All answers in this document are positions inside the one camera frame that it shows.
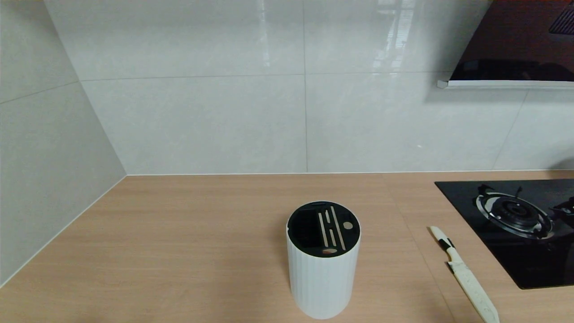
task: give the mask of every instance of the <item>black top of knife block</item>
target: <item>black top of knife block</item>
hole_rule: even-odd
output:
[[[322,258],[344,255],[357,244],[359,221],[346,207],[318,201],[295,210],[287,222],[291,242],[308,255]]]

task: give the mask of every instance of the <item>range hood vent grille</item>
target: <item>range hood vent grille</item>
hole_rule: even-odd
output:
[[[556,18],[549,31],[552,34],[574,36],[574,1]]]

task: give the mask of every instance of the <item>kitchen knife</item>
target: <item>kitchen knife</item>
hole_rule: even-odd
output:
[[[474,305],[478,314],[480,314],[482,320],[485,323],[500,323],[497,309],[488,298],[488,295],[486,295],[486,292],[478,280],[476,280],[476,277],[474,277],[472,271],[470,271],[456,251],[451,239],[436,226],[431,226],[430,231],[439,242],[441,248],[450,256],[451,261],[448,262],[448,265],[451,266],[456,280],[459,281],[459,284],[467,294],[468,299],[472,302],[472,305]]]

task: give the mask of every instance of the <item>stove burner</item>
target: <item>stove burner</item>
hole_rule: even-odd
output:
[[[491,213],[495,217],[521,226],[535,226],[538,224],[538,211],[517,198],[501,197],[492,205]]]
[[[479,195],[474,202],[490,222],[512,234],[533,240],[548,239],[554,235],[550,217],[538,207],[518,197],[521,188],[514,196],[487,190],[493,188],[480,186]]]

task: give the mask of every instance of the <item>burner cap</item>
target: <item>burner cap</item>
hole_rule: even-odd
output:
[[[520,226],[538,224],[538,211],[523,200],[513,197],[498,198],[492,205],[492,214]]]

